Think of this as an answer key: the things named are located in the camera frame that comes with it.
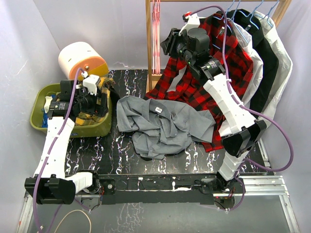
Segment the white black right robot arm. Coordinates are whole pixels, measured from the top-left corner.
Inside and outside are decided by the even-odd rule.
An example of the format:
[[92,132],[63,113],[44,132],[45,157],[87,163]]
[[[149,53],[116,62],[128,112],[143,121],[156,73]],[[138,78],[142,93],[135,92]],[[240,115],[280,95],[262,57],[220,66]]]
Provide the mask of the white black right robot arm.
[[263,134],[266,123],[243,109],[243,103],[228,85],[224,66],[209,54],[209,42],[202,28],[172,28],[160,45],[165,55],[186,62],[193,77],[212,96],[229,124],[231,134],[222,138],[225,157],[212,182],[215,189],[226,193],[234,187],[238,168]]

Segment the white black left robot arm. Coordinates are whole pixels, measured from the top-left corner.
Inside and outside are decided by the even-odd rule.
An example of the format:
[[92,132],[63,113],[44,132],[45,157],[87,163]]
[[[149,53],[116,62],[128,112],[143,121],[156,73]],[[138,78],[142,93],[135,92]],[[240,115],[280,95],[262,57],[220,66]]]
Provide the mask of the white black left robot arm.
[[41,161],[34,177],[25,180],[25,189],[37,204],[71,204],[75,195],[86,190],[94,194],[100,181],[91,170],[65,176],[64,163],[72,131],[78,137],[105,136],[111,129],[112,103],[106,84],[93,95],[88,87],[74,80],[63,80],[44,88],[53,92],[47,135]]

